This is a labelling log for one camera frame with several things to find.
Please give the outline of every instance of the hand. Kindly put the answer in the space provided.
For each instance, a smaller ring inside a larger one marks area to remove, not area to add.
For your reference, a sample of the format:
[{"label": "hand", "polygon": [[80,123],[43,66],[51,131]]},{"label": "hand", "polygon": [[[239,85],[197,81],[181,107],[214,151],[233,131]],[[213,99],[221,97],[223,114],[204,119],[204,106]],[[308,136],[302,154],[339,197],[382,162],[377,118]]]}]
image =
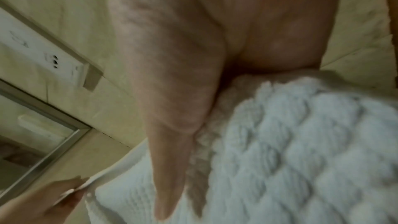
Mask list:
[{"label": "hand", "polygon": [[74,178],[52,182],[37,191],[26,192],[0,207],[0,224],[62,224],[84,195],[80,190],[53,206],[60,195],[81,186]]},{"label": "hand", "polygon": [[220,83],[242,73],[317,68],[338,0],[108,0],[143,116],[155,216],[182,194],[195,133]]}]

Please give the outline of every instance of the silver metal frame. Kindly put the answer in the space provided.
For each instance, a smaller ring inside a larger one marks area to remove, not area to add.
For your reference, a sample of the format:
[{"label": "silver metal frame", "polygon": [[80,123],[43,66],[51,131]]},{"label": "silver metal frame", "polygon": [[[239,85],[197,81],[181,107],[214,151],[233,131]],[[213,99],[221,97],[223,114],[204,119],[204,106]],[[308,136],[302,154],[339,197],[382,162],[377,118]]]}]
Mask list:
[{"label": "silver metal frame", "polygon": [[28,186],[37,179],[51,164],[62,156],[74,143],[76,143],[91,127],[72,118],[71,116],[57,110],[56,108],[34,98],[33,96],[21,91],[20,89],[8,84],[0,79],[0,95],[7,97],[37,113],[42,114],[75,130],[63,143],[45,156],[40,162],[31,167],[19,180],[8,187],[0,194],[0,206],[22,193]]}]

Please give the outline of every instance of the towel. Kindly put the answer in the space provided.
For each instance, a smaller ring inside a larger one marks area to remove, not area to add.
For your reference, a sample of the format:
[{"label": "towel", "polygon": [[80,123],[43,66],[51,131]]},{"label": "towel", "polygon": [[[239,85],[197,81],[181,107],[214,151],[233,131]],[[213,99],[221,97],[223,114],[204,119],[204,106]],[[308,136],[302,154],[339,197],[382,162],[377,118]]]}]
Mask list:
[{"label": "towel", "polygon": [[[398,223],[398,102],[331,76],[234,80],[196,135],[165,223]],[[158,223],[146,143],[87,185],[92,224]]]}]

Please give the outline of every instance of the brown wooden edge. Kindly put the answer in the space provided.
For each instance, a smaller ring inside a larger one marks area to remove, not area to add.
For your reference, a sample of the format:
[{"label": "brown wooden edge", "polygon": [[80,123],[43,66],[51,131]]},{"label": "brown wooden edge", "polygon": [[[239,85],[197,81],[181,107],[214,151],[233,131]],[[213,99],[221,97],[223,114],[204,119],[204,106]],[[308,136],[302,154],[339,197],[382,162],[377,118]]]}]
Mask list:
[{"label": "brown wooden edge", "polygon": [[39,24],[23,16],[20,12],[14,9],[12,5],[6,0],[0,0],[0,8],[8,12],[14,18],[19,20],[23,24],[27,25],[30,29],[34,30],[35,32],[43,36],[45,39],[47,39],[48,41],[50,41],[60,49],[64,50],[67,54],[71,55],[76,60],[80,61],[83,64],[89,64],[88,72],[83,87],[90,91],[93,91],[95,89],[100,78],[103,76],[103,71],[96,64],[94,64],[91,61],[88,61],[86,58],[84,58],[76,51],[71,49],[66,43],[59,40],[50,31],[46,30],[45,28],[42,28]]},{"label": "brown wooden edge", "polygon": [[[393,35],[395,56],[398,69],[398,0],[387,0],[390,13],[390,28]],[[398,77],[396,77],[396,87],[398,88]]]}]

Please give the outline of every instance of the white outlet panel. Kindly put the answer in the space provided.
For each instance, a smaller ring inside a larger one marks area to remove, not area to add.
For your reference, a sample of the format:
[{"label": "white outlet panel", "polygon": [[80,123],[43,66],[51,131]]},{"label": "white outlet panel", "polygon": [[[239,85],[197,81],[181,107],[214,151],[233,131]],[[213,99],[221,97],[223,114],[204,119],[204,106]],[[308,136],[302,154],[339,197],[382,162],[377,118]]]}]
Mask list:
[{"label": "white outlet panel", "polygon": [[23,54],[58,77],[83,86],[89,64],[85,64],[0,8],[0,42]]}]

